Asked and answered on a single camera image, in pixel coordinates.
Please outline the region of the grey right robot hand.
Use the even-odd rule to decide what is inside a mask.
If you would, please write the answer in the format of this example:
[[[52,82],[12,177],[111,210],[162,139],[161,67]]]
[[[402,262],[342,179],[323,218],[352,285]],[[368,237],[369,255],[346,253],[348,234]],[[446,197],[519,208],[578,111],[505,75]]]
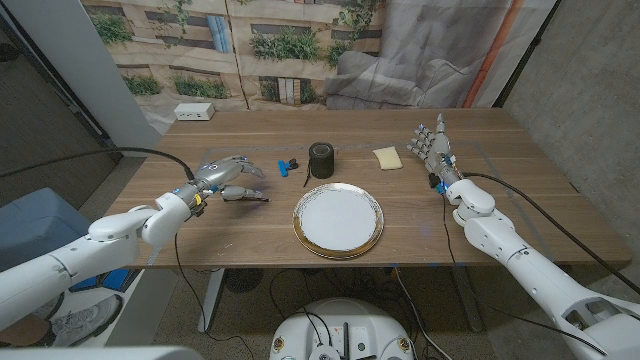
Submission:
[[[420,125],[414,130],[416,138],[407,145],[407,149],[424,162],[430,187],[440,194],[462,178],[455,169],[455,156],[451,153],[445,128],[445,118],[440,113],[434,130]]]

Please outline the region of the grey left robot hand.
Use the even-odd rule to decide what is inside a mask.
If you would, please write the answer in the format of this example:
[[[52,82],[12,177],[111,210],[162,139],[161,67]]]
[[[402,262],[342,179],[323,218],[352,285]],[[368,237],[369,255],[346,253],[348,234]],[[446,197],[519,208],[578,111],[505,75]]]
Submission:
[[[263,171],[250,162],[245,156],[234,155],[203,165],[190,181],[198,192],[205,195],[220,193],[224,201],[264,201],[268,202],[261,191],[230,185],[241,173],[252,174],[264,178]]]

